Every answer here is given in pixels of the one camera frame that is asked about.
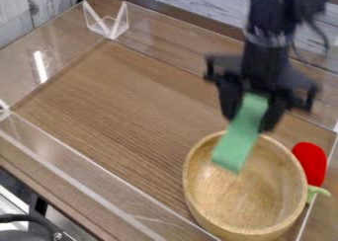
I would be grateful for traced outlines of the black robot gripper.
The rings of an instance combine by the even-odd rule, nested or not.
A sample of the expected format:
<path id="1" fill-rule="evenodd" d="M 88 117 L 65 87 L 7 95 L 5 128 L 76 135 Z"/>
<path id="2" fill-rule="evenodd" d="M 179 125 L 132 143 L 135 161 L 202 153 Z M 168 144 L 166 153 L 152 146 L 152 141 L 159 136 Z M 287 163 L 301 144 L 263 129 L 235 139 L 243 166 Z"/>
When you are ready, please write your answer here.
<path id="1" fill-rule="evenodd" d="M 311 111 L 318 84 L 289 62 L 289 47 L 245 44 L 242 55 L 208 53 L 203 78 L 216 85 L 223 116 L 238 114 L 245 91 L 270 97 L 261 132 L 271 131 L 291 108 Z"/>

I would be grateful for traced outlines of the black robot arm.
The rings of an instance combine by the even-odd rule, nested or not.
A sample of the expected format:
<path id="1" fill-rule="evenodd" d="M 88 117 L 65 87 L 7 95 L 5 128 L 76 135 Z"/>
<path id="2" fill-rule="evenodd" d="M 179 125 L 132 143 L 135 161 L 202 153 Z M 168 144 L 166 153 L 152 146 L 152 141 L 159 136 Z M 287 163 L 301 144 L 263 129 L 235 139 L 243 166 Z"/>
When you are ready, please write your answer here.
<path id="1" fill-rule="evenodd" d="M 267 99 L 259 131 L 273 130 L 287 110 L 311 110 L 319 86 L 293 67 L 289 53 L 295 50 L 298 25 L 307 24 L 325 35 L 317 28 L 315 16 L 326 11 L 326 2 L 250 0 L 243 53 L 206 56 L 203 78 L 218 88 L 220 110 L 227 120 L 238 116 L 247 92 Z"/>

